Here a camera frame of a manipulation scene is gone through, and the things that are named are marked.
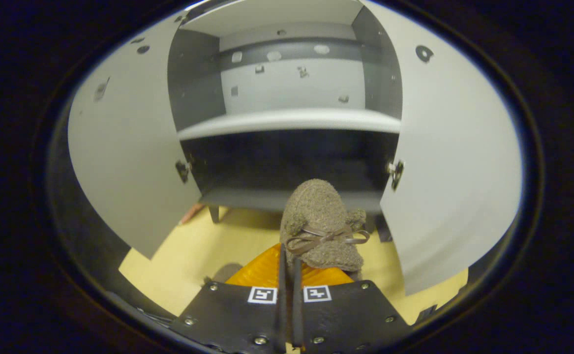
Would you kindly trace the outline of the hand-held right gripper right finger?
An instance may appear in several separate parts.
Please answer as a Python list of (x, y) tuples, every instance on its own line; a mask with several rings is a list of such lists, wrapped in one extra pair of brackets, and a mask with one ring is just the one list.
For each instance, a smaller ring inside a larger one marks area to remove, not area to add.
[(397, 347), (412, 332), (370, 280), (302, 286), (294, 262), (293, 340), (302, 354), (376, 354)]

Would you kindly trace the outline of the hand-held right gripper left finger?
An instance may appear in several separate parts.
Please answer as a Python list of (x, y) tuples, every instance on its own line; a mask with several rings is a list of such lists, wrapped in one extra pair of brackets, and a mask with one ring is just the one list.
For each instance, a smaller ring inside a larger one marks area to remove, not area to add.
[(226, 282), (207, 282), (170, 330), (220, 354), (285, 352), (285, 255), (269, 247)]

